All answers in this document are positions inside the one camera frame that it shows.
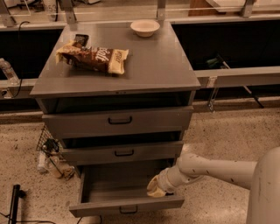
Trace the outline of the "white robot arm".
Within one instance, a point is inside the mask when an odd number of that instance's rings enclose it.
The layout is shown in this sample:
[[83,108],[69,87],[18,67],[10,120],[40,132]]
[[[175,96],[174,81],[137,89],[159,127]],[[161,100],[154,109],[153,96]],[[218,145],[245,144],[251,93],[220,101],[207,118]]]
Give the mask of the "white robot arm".
[[279,147],[267,151],[257,162],[213,160],[186,152],[174,166],[152,178],[147,186],[147,195],[164,197],[202,176],[249,190],[246,224],[280,224]]

